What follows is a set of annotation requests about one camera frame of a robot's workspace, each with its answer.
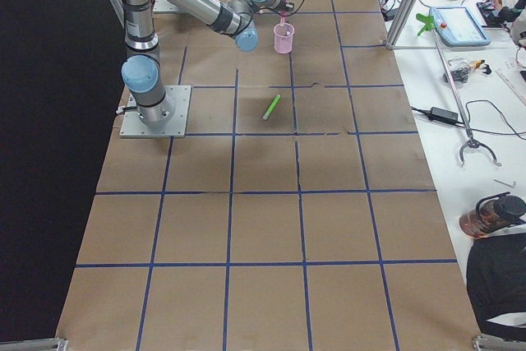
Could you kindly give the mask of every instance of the water bottle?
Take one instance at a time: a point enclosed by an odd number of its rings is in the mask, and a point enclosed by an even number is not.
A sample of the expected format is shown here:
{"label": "water bottle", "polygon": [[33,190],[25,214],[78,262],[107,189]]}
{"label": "water bottle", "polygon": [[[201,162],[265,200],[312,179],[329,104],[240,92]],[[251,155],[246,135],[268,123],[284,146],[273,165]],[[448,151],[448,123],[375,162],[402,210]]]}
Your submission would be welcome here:
{"label": "water bottle", "polygon": [[475,210],[460,217],[460,228],[472,238],[483,238],[502,228],[526,224],[520,219],[525,213],[526,203],[504,192],[478,201]]}

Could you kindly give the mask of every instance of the metal mounting plate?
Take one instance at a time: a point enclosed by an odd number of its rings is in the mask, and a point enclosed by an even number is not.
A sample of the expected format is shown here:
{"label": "metal mounting plate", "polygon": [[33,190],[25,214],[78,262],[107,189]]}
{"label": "metal mounting plate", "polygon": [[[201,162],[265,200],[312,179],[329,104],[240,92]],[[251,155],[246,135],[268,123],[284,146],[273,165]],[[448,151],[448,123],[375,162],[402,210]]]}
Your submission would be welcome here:
{"label": "metal mounting plate", "polygon": [[476,351],[521,351],[526,350],[526,343],[480,335],[473,338],[473,347]]}
{"label": "metal mounting plate", "polygon": [[185,14],[185,9],[175,6],[168,0],[155,0],[154,14]]}
{"label": "metal mounting plate", "polygon": [[[166,85],[166,94],[175,103],[173,116],[160,125],[146,125],[137,111],[127,111],[122,120],[120,136],[129,139],[153,139],[159,137],[184,137],[187,131],[188,110],[190,109],[191,85]],[[127,106],[135,106],[130,95]]]}
{"label": "metal mounting plate", "polygon": [[0,351],[66,351],[66,339],[38,339],[0,343]]}

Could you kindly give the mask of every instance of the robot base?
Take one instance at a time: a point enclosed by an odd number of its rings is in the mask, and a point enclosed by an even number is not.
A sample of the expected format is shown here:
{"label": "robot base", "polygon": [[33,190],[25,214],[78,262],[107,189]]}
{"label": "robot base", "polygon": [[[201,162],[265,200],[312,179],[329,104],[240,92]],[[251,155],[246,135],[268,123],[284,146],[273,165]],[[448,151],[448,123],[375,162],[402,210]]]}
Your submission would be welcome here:
{"label": "robot base", "polygon": [[154,14],[187,14],[188,12],[168,0],[155,0]]}
{"label": "robot base", "polygon": [[[159,137],[184,137],[187,131],[188,110],[190,109],[191,85],[166,85],[166,95],[175,103],[175,113],[160,125],[146,125],[137,111],[127,111],[122,120],[120,136],[122,138],[154,139]],[[130,96],[127,106],[136,106]]]}

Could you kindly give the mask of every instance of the green marker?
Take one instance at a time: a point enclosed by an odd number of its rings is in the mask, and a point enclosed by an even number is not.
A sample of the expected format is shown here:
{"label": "green marker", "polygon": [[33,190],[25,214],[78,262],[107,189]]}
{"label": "green marker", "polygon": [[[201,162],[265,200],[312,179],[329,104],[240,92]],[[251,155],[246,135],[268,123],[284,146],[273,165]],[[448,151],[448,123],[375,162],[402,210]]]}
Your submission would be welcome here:
{"label": "green marker", "polygon": [[274,100],[272,100],[272,103],[270,104],[269,108],[266,110],[265,115],[263,116],[263,120],[266,121],[269,119],[270,115],[274,111],[274,107],[276,107],[276,104],[278,104],[279,100],[281,99],[281,95],[276,95]]}

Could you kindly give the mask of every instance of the pink cup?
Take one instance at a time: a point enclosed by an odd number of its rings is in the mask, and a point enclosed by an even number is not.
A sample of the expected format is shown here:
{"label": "pink cup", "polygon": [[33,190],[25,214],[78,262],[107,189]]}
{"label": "pink cup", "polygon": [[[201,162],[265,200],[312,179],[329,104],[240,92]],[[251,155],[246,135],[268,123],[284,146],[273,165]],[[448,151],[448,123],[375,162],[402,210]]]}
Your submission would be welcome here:
{"label": "pink cup", "polygon": [[294,27],[290,24],[274,27],[274,49],[276,53],[290,53],[293,50]]}

